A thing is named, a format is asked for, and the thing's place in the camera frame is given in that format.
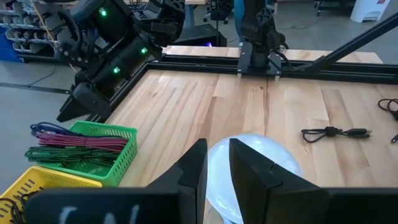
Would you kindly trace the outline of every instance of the blue bin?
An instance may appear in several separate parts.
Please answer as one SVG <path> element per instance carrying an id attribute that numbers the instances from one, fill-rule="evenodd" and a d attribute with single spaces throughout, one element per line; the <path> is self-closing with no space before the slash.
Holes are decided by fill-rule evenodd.
<path id="1" fill-rule="evenodd" d="M 12 48 L 12 42 L 7 40 L 6 31 L 6 28 L 0 27 L 0 60 L 22 62 L 18 57 L 17 51 Z"/>

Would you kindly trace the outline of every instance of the red cable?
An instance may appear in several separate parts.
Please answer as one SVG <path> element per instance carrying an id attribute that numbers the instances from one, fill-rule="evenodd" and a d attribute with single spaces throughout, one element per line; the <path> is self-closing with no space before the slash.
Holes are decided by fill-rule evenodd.
<path id="1" fill-rule="evenodd" d="M 128 142 L 128 139 L 124 138 L 90 138 L 82 136 L 68 136 L 64 134 L 38 134 L 37 138 L 40 139 L 40 145 L 87 147 L 90 149 L 104 149 L 114 152 L 121 152 Z"/>

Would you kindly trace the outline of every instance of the green cable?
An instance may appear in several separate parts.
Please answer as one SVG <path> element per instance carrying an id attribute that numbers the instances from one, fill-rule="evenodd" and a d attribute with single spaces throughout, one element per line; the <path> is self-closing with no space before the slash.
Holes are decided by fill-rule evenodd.
<path id="1" fill-rule="evenodd" d="M 100 166 L 111 167 L 120 152 L 105 151 L 102 149 L 88 149 L 84 147 L 30 147 L 25 152 L 29 162 L 61 163 L 83 162 Z"/>

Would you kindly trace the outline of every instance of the colored cable bundle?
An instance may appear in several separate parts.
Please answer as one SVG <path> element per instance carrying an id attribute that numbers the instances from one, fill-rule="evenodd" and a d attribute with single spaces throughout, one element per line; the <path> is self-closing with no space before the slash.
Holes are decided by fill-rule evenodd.
<path id="1" fill-rule="evenodd" d="M 121 152 L 127 144 L 123 138 L 88 138 L 82 136 L 67 136 L 62 134 L 38 134 L 39 144 L 42 146 L 76 146 L 90 149 L 104 149 Z"/>
<path id="2" fill-rule="evenodd" d="M 87 136 L 46 122 L 30 128 L 41 145 L 25 153 L 30 162 L 82 162 L 111 167 L 128 142 L 120 136 Z"/>
<path id="3" fill-rule="evenodd" d="M 50 146 L 30 147 L 25 152 L 25 157 L 29 162 L 41 163 L 67 163 L 82 162 L 84 164 L 94 164 L 105 167 L 112 167 L 120 152 L 105 151 L 102 149 L 88 148 L 57 148 Z"/>

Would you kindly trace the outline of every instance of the butcher block tabletop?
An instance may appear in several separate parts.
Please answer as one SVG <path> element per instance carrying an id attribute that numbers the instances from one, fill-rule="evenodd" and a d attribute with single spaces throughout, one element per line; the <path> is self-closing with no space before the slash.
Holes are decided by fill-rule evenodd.
<path id="1" fill-rule="evenodd" d="M 168 54 L 238 57 L 237 48 L 181 47 Z M 326 51 L 287 50 L 291 60 L 315 60 Z M 342 62 L 382 63 L 355 52 Z M 286 147 L 304 178 L 324 187 L 398 187 L 398 122 L 379 109 L 398 87 L 365 83 L 149 70 L 107 120 L 138 129 L 139 151 L 121 187 L 144 187 L 199 138 L 208 148 L 241 133 L 267 136 Z M 369 139 L 343 136 L 306 143 L 301 129 L 335 126 L 372 129 Z M 206 202 L 205 223 L 222 223 Z"/>

